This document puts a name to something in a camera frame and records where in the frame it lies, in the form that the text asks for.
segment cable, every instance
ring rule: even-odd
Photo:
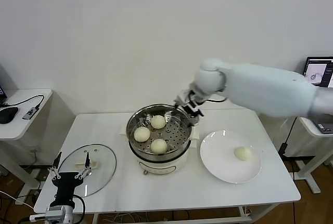
[[[293,180],[293,183],[295,183],[295,171],[293,170],[292,162],[290,162],[290,164],[291,164],[291,169],[292,169],[292,180]],[[296,224],[295,202],[292,203],[292,211],[293,211],[293,224]]]
[[[290,134],[291,134],[292,128],[293,128],[293,126],[295,125],[296,120],[297,120],[297,117],[295,117],[295,119],[294,119],[293,122],[292,122],[292,125],[291,125],[291,128],[290,128],[290,131],[289,131],[289,133],[288,133],[288,136],[287,136],[287,139],[286,139],[285,143],[288,142],[288,139],[289,139],[289,137],[290,137]]]
[[[132,220],[133,220],[133,223],[135,223],[136,221],[135,221],[135,219],[134,219],[133,215],[129,214],[129,216],[132,218]]]
[[[30,221],[30,218],[29,217],[22,218],[18,221],[17,224],[21,224],[21,222],[26,222],[26,221]]]
[[[184,209],[184,211],[186,211],[186,213],[187,213],[187,220],[189,220],[189,211],[187,209]],[[172,211],[172,220],[175,220],[174,211]]]
[[[115,222],[115,221],[112,221],[112,220],[108,220],[108,219],[102,219],[102,221],[107,221],[109,223],[119,223],[119,222]]]
[[[286,149],[287,149],[287,146],[288,146],[287,142],[288,142],[288,139],[290,137],[290,134],[291,134],[291,131],[293,129],[293,126],[295,125],[296,120],[297,120],[297,117],[295,117],[295,119],[292,122],[292,125],[291,125],[291,128],[289,130],[289,133],[288,133],[288,136],[286,138],[286,141],[281,144],[280,149],[278,151],[278,154],[280,155],[281,158],[285,157]]]
[[[78,222],[74,223],[74,224],[79,224],[83,221],[83,218],[85,216],[85,203],[84,203],[84,200],[80,196],[78,196],[76,194],[74,194],[73,196],[78,198],[82,202],[82,206],[83,206],[83,213],[82,213],[81,219]]]
[[[24,186],[24,183],[23,183],[22,186],[16,191],[16,193],[14,194],[14,196],[16,196],[16,195],[22,190],[23,186]],[[37,190],[39,190],[40,187],[41,187],[41,182],[39,181],[39,185],[38,185],[38,189],[37,189]],[[8,204],[8,206],[7,206],[7,208],[6,208],[6,211],[5,211],[4,219],[6,219],[7,212],[8,212],[9,207],[10,207],[12,201],[13,201],[12,199],[10,199],[10,200],[11,200],[11,201],[9,202],[9,204]]]
[[[36,151],[35,150],[33,151],[33,154],[35,156],[35,160],[33,161],[32,164],[28,165],[27,167],[25,167],[23,169],[28,169],[28,168],[30,168],[32,165],[34,165],[37,162],[37,155],[36,155]]]
[[[24,204],[25,206],[30,207],[30,208],[33,210],[33,207],[30,206],[29,204],[27,204],[27,203],[25,203],[25,202],[22,202],[22,201],[20,201],[20,200],[18,200],[18,199],[16,199],[16,198],[12,197],[11,195],[9,195],[9,194],[7,194],[7,193],[1,191],[1,190],[0,190],[0,193],[5,194],[6,196],[9,196],[9,197],[12,198],[13,200],[18,201],[18,202]]]
[[[29,101],[29,100],[31,100],[33,98],[37,98],[37,97],[43,97],[42,100],[35,107],[36,109],[38,109],[39,106],[41,105],[41,103],[43,102],[44,98],[45,98],[44,95],[36,95],[36,96],[28,98],[28,99],[26,99],[26,100],[24,100],[22,102],[18,102],[18,103],[13,103],[13,104],[4,103],[4,104],[0,104],[0,108],[1,107],[9,107],[9,106],[18,106],[19,104],[25,103],[25,102],[27,102],[27,101]]]
[[[139,218],[139,222],[140,222],[140,218],[142,218],[142,220],[144,220],[144,222],[148,222],[147,218],[145,219],[144,217],[142,217],[141,215],[139,215],[138,213],[132,213],[133,215],[136,215]]]
[[[22,197],[28,197],[28,196],[33,196],[35,194],[26,194],[26,195],[21,195],[19,197],[16,197],[16,199],[18,198],[22,198]],[[12,200],[11,198],[2,198],[2,200]]]
[[[206,101],[208,102],[213,102],[213,103],[222,103],[226,101],[228,98],[224,98],[223,100],[212,100],[212,99],[207,99]]]
[[[4,223],[7,222],[7,223],[11,224],[11,222],[9,220],[6,220],[4,218],[0,218],[0,220],[2,220]]]
[[[16,195],[21,191],[21,189],[23,188],[23,186],[24,186],[24,183],[23,183],[23,185],[18,189],[18,191],[16,191],[16,193],[14,194],[14,196],[16,196]],[[10,207],[11,203],[12,203],[12,199],[10,199],[10,202],[9,202],[7,208],[6,208],[4,219],[6,219],[7,212],[8,212],[8,210],[9,210],[9,207]]]

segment monitor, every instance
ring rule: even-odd
[[[333,57],[308,57],[303,75],[315,86],[333,87]]]

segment black mouse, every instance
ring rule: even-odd
[[[0,111],[0,124],[8,124],[11,122],[19,111],[17,107],[8,107]]]

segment white robotic arm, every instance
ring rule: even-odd
[[[316,87],[296,72],[207,59],[190,90],[178,95],[176,105],[195,119],[202,115],[199,106],[212,94],[272,117],[333,119],[333,90]]]

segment power cord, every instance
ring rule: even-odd
[[[30,206],[29,204],[27,204],[27,203],[25,203],[25,202],[22,202],[22,201],[20,201],[20,200],[18,200],[18,199],[16,199],[16,198],[14,198],[13,196],[7,194],[6,192],[3,192],[3,191],[0,190],[0,193],[5,194],[6,196],[12,198],[13,200],[18,201],[18,202],[24,204],[25,206],[30,207],[30,208],[33,210],[33,207],[32,207],[32,206]]]
[[[35,195],[35,194],[21,195],[21,196],[17,197],[16,199],[18,199],[18,198],[22,198],[22,197],[33,196],[33,195]],[[1,199],[2,199],[2,200],[12,200],[11,198],[3,198],[3,197],[0,196],[0,200],[1,200]]]
[[[4,219],[4,218],[1,218],[1,217],[0,217],[0,220],[2,220],[3,223],[7,222],[7,223],[11,224],[11,222],[10,222],[9,220],[6,220],[6,219]]]
[[[290,161],[291,170],[292,170],[292,180],[295,183],[295,171],[293,170],[292,161]],[[295,211],[295,202],[292,203],[292,212],[293,212],[293,224],[296,224],[296,211]]]
[[[132,214],[135,214],[135,213],[125,213],[125,214],[120,214],[120,213],[117,213],[116,215],[104,215],[104,216],[106,216],[106,217],[113,217],[113,219],[112,220],[108,220],[108,219],[103,219],[104,221],[107,221],[107,222],[109,222],[109,223],[123,223],[123,217],[124,216],[126,216],[126,215],[128,215],[128,216],[130,216],[131,217],[131,219],[133,220],[133,222],[135,223],[136,221],[135,221],[135,219],[134,219],[134,217],[132,216]]]
[[[9,106],[18,106],[19,104],[22,104],[22,103],[25,103],[25,102],[28,102],[29,100],[33,99],[33,98],[37,98],[37,97],[42,97],[42,100],[36,105],[36,109],[39,109],[41,103],[43,102],[45,96],[44,95],[36,95],[36,96],[33,96],[31,98],[28,98],[22,102],[18,102],[18,103],[13,103],[13,104],[8,104],[8,103],[3,103],[3,104],[0,104],[0,108],[2,107],[9,107]]]
[[[36,154],[35,150],[33,151],[33,154],[34,154],[35,160],[33,161],[32,164],[28,165],[27,167],[25,167],[23,169],[28,169],[28,168],[30,168],[32,165],[34,165],[37,162],[37,154]]]
[[[224,98],[223,100],[212,100],[212,99],[207,99],[206,101],[208,102],[213,102],[213,103],[222,103],[226,101],[228,98]]]
[[[30,221],[30,218],[29,217],[22,218],[17,222],[17,224],[21,224],[22,222],[26,222],[26,221]]]
[[[291,128],[289,130],[289,133],[288,133],[288,136],[286,138],[286,141],[281,144],[280,149],[278,151],[278,154],[280,155],[281,158],[285,157],[286,149],[287,149],[287,146],[288,146],[287,142],[288,142],[288,139],[289,139],[290,134],[292,132],[293,126],[295,125],[296,120],[297,120],[297,117],[295,117],[295,119],[292,122],[292,125],[291,125]]]
[[[184,209],[184,211],[186,211],[186,213],[187,213],[187,220],[189,220],[190,219],[189,211],[187,209]],[[172,211],[172,220],[175,221],[174,211]]]
[[[73,195],[75,198],[78,198],[81,202],[82,202],[82,206],[83,206],[83,213],[82,213],[82,216],[81,216],[81,219],[78,221],[78,222],[75,222],[74,224],[80,224],[82,221],[83,221],[83,218],[85,216],[85,203],[84,203],[84,200],[82,199],[82,197],[74,194]]]
[[[22,190],[23,186],[24,186],[24,184],[23,184],[23,185],[22,185],[22,186],[16,191],[16,193],[14,194],[14,197],[16,197],[16,195]],[[41,187],[41,182],[39,181],[39,185],[38,185],[38,189],[37,189],[37,191],[40,189],[40,187]],[[10,202],[9,202],[7,208],[6,208],[6,211],[5,211],[4,220],[6,220],[7,212],[8,212],[8,210],[9,210],[9,207],[11,206],[11,203],[12,203],[12,202],[13,202],[13,199],[10,199]]]

